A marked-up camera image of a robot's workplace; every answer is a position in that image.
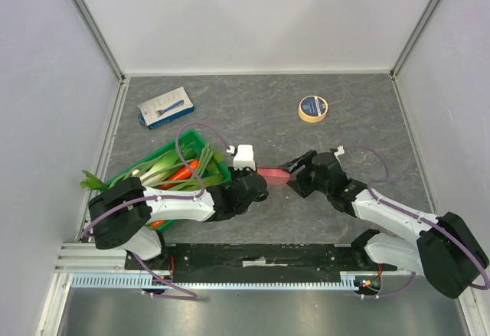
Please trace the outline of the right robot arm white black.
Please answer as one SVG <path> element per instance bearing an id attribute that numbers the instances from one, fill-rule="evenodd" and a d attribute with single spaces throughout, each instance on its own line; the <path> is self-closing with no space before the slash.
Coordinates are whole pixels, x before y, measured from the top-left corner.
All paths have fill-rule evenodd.
<path id="1" fill-rule="evenodd" d="M 280 169 L 291 175 L 288 185 L 298 195 L 318 191 L 337 211 L 384 228 L 368 230 L 352 243 L 356 268 L 376 263 L 406 269 L 448 298 L 458 298 L 467 288 L 489 288 L 489 259 L 459 215 L 415 210 L 381 195 L 371 182 L 349 178 L 339 160 L 344 152 L 343 147 L 311 150 Z"/>

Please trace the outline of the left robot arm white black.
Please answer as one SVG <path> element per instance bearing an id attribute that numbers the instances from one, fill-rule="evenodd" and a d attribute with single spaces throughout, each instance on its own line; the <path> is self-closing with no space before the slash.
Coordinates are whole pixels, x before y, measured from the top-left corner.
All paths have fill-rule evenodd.
<path id="1" fill-rule="evenodd" d="M 163 235 L 150 230 L 149 224 L 229 220 L 246 213 L 268 194 L 266 180 L 255 171 L 200 191 L 163 191 L 129 178 L 90 200 L 90 223 L 83 235 L 92 235 L 99 250 L 122 249 L 150 269 L 161 269 L 168 261 L 168 251 Z"/>

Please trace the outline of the pink paper box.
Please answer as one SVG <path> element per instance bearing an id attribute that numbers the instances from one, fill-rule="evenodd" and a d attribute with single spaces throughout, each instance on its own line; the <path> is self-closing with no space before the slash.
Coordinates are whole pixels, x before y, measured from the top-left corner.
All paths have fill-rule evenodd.
<path id="1" fill-rule="evenodd" d="M 280 168 L 258 168 L 256 171 L 268 185 L 287 185 L 290 179 L 290 173 Z"/>

